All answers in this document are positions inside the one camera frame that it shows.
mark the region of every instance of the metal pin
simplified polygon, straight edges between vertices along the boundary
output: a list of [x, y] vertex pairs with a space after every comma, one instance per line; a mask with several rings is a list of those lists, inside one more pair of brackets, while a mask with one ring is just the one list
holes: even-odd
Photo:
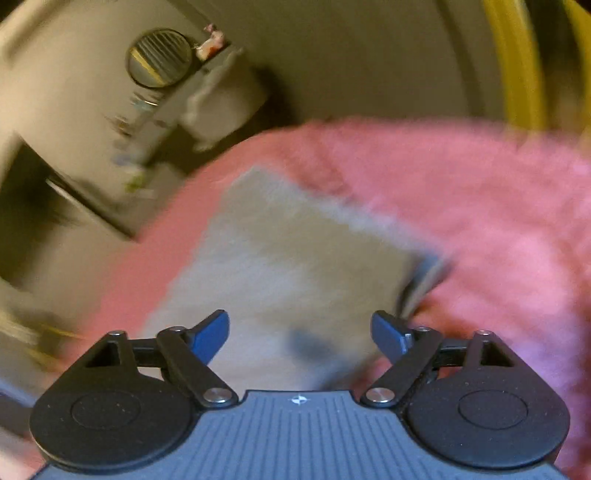
[[370, 388], [365, 393], [365, 398], [367, 398], [371, 403], [388, 403], [391, 402], [396, 395], [392, 390], [389, 388]]
[[227, 403], [232, 399], [232, 392], [227, 388], [210, 388], [203, 394], [209, 403]]

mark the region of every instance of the ribbed gray plate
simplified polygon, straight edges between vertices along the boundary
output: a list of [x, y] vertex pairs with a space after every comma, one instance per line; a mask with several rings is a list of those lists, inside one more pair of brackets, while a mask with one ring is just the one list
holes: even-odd
[[[409, 437], [387, 410], [348, 392], [248, 393], [239, 406], [204, 414], [187, 441], [157, 462], [108, 480], [554, 480], [550, 465], [480, 473], [449, 465]], [[49, 466], [35, 480], [89, 480]]]

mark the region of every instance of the pink fabric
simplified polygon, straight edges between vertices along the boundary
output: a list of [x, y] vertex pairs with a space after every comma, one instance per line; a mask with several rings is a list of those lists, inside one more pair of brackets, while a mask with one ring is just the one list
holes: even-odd
[[141, 328], [223, 191], [254, 165], [395, 216], [452, 255], [450, 278], [417, 322], [450, 335], [488, 328], [512, 345], [567, 402], [571, 433], [558, 463], [586, 478], [591, 164], [548, 138], [517, 142], [490, 125], [351, 119], [247, 140], [190, 179], [131, 248], [75, 353], [107, 330]]

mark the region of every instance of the blue lever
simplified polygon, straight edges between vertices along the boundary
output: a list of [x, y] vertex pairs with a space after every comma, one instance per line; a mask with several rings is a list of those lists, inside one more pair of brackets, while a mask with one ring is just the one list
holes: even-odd
[[413, 346], [413, 331], [404, 321], [382, 310], [371, 318], [371, 338], [379, 350], [395, 364]]
[[230, 335], [230, 317], [225, 310], [216, 310], [187, 333], [193, 336], [193, 343], [189, 345], [191, 351], [207, 365]]

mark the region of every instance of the pink fluffy rug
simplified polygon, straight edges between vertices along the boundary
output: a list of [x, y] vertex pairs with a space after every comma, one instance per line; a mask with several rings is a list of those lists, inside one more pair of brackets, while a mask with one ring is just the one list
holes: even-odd
[[89, 341], [140, 329], [224, 189], [253, 165], [395, 216], [450, 254], [454, 270], [415, 321], [448, 335], [487, 328], [504, 338], [566, 401], [571, 431], [557, 464], [587, 478], [591, 161], [565, 142], [511, 140], [490, 125], [362, 119], [247, 140], [189, 180], [144, 233], [113, 277]]

